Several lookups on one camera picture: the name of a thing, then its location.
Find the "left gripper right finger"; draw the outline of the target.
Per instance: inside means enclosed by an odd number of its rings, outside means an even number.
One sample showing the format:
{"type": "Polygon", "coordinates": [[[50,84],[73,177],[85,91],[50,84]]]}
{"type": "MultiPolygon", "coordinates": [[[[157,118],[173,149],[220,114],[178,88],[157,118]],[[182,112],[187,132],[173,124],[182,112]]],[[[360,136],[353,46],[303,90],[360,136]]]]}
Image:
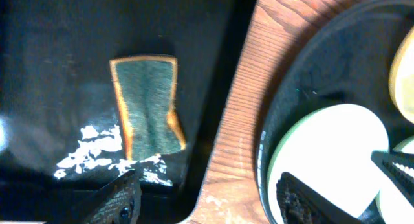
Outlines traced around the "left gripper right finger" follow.
{"type": "Polygon", "coordinates": [[[285,224],[359,224],[288,172],[276,184],[277,201],[285,224]]]}

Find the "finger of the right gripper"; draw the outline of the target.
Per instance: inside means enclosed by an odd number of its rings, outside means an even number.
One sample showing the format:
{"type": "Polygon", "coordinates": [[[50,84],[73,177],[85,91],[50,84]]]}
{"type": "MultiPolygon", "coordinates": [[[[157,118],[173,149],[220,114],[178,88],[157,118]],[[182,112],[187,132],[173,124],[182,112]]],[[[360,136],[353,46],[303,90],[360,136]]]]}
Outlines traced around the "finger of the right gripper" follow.
{"type": "Polygon", "coordinates": [[[405,167],[408,167],[408,170],[413,169],[413,154],[373,151],[371,160],[391,180],[413,207],[413,177],[408,172],[405,172],[405,167]]]}

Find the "green and orange sponge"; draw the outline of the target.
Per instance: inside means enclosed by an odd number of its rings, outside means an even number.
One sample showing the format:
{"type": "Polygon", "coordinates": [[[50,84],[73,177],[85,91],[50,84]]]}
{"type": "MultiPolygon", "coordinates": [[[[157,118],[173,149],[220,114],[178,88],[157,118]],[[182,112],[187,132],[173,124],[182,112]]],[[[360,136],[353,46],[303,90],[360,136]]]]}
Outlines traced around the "green and orange sponge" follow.
{"type": "Polygon", "coordinates": [[[187,147],[175,106],[178,60],[150,54],[109,61],[125,157],[141,161],[187,147]]]}

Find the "yellow plate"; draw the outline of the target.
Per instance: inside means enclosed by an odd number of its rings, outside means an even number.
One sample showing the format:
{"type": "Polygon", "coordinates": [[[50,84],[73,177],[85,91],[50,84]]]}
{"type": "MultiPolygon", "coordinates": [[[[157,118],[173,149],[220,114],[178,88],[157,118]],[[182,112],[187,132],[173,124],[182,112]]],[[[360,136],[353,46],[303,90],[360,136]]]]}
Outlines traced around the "yellow plate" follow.
{"type": "Polygon", "coordinates": [[[405,119],[413,123],[413,28],[395,53],[388,87],[395,107],[405,119]]]}

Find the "round black tray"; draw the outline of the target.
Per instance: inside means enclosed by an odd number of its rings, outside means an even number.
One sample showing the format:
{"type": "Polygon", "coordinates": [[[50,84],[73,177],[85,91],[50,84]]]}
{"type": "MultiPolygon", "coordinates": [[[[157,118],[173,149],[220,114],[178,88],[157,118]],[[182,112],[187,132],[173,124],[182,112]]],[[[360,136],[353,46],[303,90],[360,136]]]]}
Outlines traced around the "round black tray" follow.
{"type": "Polygon", "coordinates": [[[393,105],[389,70],[413,27],[413,0],[367,0],[342,12],[313,36],[285,73],[256,140],[256,183],[269,222],[267,172],[277,143],[301,117],[330,101],[367,107],[384,123],[391,147],[413,135],[393,105]]]}

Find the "black rectangular tray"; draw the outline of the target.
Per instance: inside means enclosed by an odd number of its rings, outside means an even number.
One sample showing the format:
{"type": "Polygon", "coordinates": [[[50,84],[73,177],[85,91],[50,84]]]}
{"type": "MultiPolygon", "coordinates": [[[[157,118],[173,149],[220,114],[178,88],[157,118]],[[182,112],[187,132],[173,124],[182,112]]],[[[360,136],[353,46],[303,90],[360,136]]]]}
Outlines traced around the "black rectangular tray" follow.
{"type": "Polygon", "coordinates": [[[257,0],[1,0],[1,222],[46,223],[129,170],[137,223],[195,210],[257,0]],[[185,150],[125,157],[109,61],[178,60],[185,150]]]}

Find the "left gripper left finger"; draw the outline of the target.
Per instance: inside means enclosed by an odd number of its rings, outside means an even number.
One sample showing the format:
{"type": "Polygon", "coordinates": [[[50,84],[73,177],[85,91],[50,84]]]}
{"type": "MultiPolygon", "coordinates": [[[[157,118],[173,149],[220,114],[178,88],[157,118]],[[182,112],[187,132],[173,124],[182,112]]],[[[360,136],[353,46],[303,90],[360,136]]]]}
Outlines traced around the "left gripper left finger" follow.
{"type": "Polygon", "coordinates": [[[136,224],[141,195],[139,178],[129,170],[46,224],[136,224]]]}

